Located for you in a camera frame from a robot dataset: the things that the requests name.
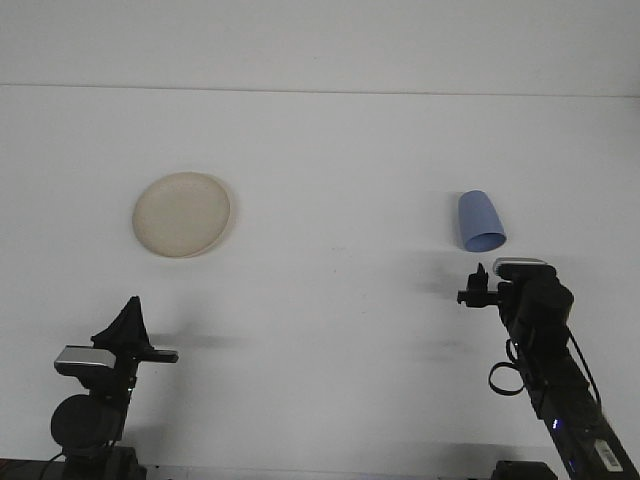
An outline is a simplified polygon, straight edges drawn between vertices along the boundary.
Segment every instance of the plate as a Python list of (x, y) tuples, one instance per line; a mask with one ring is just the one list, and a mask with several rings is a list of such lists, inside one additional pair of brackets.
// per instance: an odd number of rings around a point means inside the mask
[(133, 231), (165, 257), (204, 253), (221, 238), (231, 214), (229, 195), (211, 175), (180, 172), (149, 186), (133, 211)]

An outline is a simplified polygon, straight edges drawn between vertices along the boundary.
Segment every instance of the sticker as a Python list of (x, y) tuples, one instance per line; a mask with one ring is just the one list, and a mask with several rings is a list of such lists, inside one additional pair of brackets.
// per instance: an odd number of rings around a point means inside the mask
[(602, 463), (604, 463), (604, 466), (607, 467), (607, 470), (609, 470), (610, 472), (623, 471), (622, 465), (620, 465), (620, 462), (605, 440), (596, 440), (595, 447), (596, 452), (598, 452), (598, 455), (600, 455)]

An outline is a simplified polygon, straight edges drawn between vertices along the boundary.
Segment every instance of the white table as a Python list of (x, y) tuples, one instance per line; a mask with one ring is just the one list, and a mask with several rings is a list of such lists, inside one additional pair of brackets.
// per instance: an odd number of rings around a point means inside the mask
[[(142, 365), (125, 442), (146, 464), (488, 476), (563, 474), (524, 396), (486, 384), (494, 310), (456, 290), (478, 261), (536, 256), (575, 294), (570, 325), (640, 460), (637, 100), (0, 88), (0, 451), (48, 458), (56, 375), (131, 295), (177, 365)], [(215, 250), (154, 256), (142, 190), (215, 174), (237, 215)], [(457, 244), (461, 191), (509, 240)]]

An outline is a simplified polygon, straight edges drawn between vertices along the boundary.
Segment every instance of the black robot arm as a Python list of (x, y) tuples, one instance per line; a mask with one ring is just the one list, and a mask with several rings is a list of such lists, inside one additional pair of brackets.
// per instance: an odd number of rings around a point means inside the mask
[(122, 438), (140, 362), (178, 361), (177, 352), (149, 343), (138, 297), (91, 340), (93, 347), (67, 346), (54, 362), (58, 373), (77, 377), (89, 390), (63, 401), (51, 419), (51, 434), (71, 462), (104, 462)]
[(511, 365), (520, 373), (569, 476), (573, 480), (640, 480), (602, 413), (599, 394), (595, 399), (591, 395), (589, 382), (567, 348), (569, 339), (575, 342), (566, 325), (573, 295), (560, 284), (556, 270), (539, 260), (498, 259), (494, 272), (505, 280), (497, 291), (488, 291), (489, 276), (479, 265), (469, 276), (467, 290), (458, 292), (458, 303), (498, 307), (509, 333)]

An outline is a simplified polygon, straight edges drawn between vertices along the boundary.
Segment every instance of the white surface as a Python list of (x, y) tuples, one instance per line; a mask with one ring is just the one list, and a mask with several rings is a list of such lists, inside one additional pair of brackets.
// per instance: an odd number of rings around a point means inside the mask
[(637, 0), (4, 0), (0, 83), (640, 95)]
[[(574, 292), (640, 460), (637, 101), (3, 87), (0, 112), (5, 456), (55, 453), (50, 416), (81, 388), (53, 360), (138, 294), (181, 355), (140, 368), (126, 441), (144, 463), (472, 476), (555, 458), (528, 399), (487, 386), (497, 313), (455, 303), (479, 260), (511, 255)], [(179, 170), (219, 175), (238, 204), (187, 260), (130, 225), (140, 190)], [(505, 225), (495, 253), (457, 247), (471, 188)]]

